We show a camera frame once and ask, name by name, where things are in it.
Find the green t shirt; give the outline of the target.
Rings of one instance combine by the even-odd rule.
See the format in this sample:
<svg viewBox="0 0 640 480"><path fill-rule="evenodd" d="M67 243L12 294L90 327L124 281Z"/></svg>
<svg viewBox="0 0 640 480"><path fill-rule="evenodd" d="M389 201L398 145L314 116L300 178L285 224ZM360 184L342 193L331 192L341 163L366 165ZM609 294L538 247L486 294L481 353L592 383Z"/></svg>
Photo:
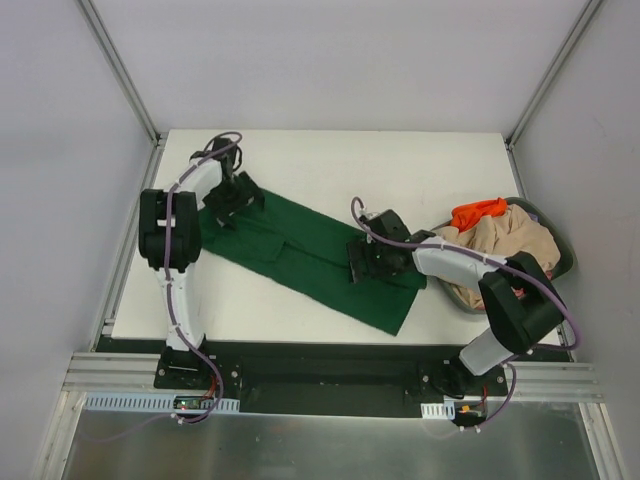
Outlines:
<svg viewBox="0 0 640 480"><path fill-rule="evenodd" d="M266 190L222 226L209 207L199 212L203 249L393 336L400 331L425 276L407 272L351 282L347 243L364 233Z"/></svg>

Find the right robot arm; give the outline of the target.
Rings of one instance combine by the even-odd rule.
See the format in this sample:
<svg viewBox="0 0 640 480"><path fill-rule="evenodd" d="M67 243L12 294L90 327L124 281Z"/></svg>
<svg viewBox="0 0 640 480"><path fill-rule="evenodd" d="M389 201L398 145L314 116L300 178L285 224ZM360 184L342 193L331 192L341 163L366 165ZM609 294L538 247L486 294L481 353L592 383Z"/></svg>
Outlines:
<svg viewBox="0 0 640 480"><path fill-rule="evenodd" d="M351 215L365 237L348 244L351 279L386 278L416 272L463 286L481 296L487 329L449 361L447 375L461 394L473 394L493 367L532 350L563 321L568 310L536 259L480 253L434 232L410 234L388 209L369 215L359 198Z"/></svg>

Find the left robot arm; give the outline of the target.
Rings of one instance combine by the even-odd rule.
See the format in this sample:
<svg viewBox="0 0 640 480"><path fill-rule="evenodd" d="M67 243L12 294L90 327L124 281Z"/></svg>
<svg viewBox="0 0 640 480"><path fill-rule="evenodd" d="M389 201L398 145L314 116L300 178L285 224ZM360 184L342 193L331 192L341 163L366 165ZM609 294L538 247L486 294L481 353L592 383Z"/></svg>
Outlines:
<svg viewBox="0 0 640 480"><path fill-rule="evenodd" d="M200 211L233 229L234 217L249 207L263 209L265 196L240 169L243 135L226 131L194 152L168 187L140 194L138 251L157 278L167 314L167 337L157 365L157 388L217 391L223 380L206 353L195 270L203 248Z"/></svg>

